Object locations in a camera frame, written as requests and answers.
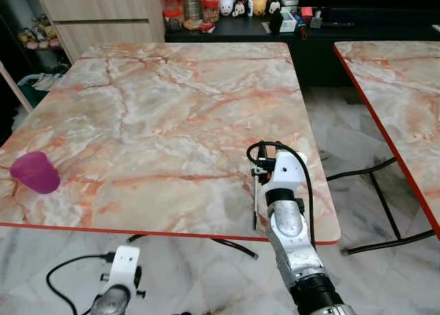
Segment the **marble top folding table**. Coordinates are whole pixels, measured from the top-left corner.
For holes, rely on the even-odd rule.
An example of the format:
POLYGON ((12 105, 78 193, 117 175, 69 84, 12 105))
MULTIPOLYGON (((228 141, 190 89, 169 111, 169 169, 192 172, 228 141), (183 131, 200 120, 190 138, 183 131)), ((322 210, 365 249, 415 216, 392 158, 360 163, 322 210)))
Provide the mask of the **marble top folding table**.
POLYGON ((246 149, 280 141, 308 165, 314 239, 342 236, 289 48, 283 43, 93 47, 0 147, 0 226, 264 241, 252 229, 246 149), (10 167, 42 151, 60 186, 10 167))
POLYGON ((339 41, 334 51, 370 111, 393 156, 381 164, 334 174, 330 180, 365 175, 374 187, 395 239, 374 245, 349 247, 343 255, 408 245, 437 235, 437 218, 427 196, 437 182, 440 123, 440 49, 437 41, 339 41), (427 231, 402 237, 376 172, 398 165, 430 223, 427 231))

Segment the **black TV console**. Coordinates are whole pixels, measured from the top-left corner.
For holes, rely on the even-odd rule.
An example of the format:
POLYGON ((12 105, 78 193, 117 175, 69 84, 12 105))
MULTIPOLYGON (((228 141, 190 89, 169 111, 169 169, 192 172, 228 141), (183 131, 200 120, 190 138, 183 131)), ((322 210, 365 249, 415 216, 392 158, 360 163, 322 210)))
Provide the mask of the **black TV console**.
POLYGON ((251 17, 222 17, 214 31, 166 33, 169 43, 279 42, 288 45, 300 85, 305 87, 345 87, 352 85, 342 61, 334 52, 338 41, 440 41, 440 32, 431 25, 368 25, 321 27, 300 32, 271 35, 261 21, 251 17))

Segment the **small white box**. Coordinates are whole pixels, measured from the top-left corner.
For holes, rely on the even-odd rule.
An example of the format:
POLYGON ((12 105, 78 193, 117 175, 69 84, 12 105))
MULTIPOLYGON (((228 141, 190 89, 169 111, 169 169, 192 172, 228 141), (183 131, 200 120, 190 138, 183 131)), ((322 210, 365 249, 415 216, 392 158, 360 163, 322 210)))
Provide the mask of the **small white box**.
POLYGON ((289 11, 283 11, 280 16, 282 17, 282 23, 280 24, 279 32, 295 32, 298 29, 299 20, 289 13, 289 11))

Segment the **purple plastic cup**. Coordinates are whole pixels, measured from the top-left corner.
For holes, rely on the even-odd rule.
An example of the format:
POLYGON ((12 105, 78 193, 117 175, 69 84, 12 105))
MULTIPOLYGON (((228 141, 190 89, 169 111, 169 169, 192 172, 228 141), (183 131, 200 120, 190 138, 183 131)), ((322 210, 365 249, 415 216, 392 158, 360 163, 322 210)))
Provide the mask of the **purple plastic cup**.
POLYGON ((10 176, 40 195, 48 195, 60 186, 56 167, 42 151, 25 153, 10 165, 10 176))

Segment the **black white plush figurine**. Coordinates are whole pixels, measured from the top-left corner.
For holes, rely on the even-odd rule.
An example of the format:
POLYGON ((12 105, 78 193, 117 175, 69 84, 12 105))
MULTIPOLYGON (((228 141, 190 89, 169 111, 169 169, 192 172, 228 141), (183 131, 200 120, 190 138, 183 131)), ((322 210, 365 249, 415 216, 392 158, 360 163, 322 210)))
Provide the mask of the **black white plush figurine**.
POLYGON ((246 17, 250 13, 250 0, 234 0, 231 17, 246 17))

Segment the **black round plush figurine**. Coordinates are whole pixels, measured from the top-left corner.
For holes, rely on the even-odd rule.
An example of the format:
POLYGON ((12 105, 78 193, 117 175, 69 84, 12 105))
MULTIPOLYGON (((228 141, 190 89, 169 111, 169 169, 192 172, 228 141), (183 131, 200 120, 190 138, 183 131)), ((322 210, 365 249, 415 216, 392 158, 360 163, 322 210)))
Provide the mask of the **black round plush figurine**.
POLYGON ((283 0, 267 0, 266 3, 266 16, 270 17, 274 15, 283 6, 283 0))

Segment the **orange snack jar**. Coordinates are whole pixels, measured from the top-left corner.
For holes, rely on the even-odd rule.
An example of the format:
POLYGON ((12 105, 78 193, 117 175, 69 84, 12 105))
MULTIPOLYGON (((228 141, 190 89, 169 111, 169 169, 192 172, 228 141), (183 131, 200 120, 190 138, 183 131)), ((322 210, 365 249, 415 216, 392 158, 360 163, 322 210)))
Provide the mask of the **orange snack jar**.
POLYGON ((202 0, 202 21, 214 23, 220 16, 218 0, 202 0))

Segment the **red lid clear jar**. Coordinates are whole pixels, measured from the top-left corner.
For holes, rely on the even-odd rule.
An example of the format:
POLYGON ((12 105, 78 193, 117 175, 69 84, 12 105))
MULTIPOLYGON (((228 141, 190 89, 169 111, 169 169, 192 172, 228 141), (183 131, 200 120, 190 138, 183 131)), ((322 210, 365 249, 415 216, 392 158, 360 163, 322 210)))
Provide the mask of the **red lid clear jar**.
POLYGON ((183 30, 182 0, 163 0, 162 14, 166 33, 177 33, 183 30))

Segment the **tall clear snack jar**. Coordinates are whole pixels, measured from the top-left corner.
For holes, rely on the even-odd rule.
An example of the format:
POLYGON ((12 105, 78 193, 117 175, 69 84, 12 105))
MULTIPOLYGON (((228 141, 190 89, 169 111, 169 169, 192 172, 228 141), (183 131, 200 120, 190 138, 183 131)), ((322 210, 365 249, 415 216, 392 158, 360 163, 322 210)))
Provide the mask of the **tall clear snack jar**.
POLYGON ((185 21, 200 21, 202 0, 182 0, 182 9, 185 21))

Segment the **teal plastic basket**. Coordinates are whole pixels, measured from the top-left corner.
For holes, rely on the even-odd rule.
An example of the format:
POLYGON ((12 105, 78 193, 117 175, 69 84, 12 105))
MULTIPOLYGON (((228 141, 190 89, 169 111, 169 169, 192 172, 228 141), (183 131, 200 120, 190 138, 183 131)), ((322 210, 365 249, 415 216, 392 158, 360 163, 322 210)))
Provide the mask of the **teal plastic basket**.
POLYGON ((50 89, 52 89, 63 76, 63 74, 28 75, 19 80, 18 86, 28 103, 31 104, 32 107, 37 107, 40 101, 46 97, 50 89))

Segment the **light wooden drawer cabinet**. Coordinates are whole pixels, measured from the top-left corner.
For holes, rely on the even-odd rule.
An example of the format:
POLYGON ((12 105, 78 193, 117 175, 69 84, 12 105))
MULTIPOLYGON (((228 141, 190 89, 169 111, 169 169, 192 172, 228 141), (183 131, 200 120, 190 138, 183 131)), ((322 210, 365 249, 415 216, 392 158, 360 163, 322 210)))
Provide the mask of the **light wooden drawer cabinet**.
POLYGON ((166 41, 160 0, 39 0, 72 63, 107 43, 166 41))

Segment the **dark shelf with toys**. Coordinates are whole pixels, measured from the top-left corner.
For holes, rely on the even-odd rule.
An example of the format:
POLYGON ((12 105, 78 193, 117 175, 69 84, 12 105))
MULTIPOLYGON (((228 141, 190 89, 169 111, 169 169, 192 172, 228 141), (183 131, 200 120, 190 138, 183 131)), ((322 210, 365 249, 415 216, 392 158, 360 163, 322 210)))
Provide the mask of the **dark shelf with toys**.
POLYGON ((0 60, 15 77, 65 73, 70 61, 39 0, 0 0, 0 60))

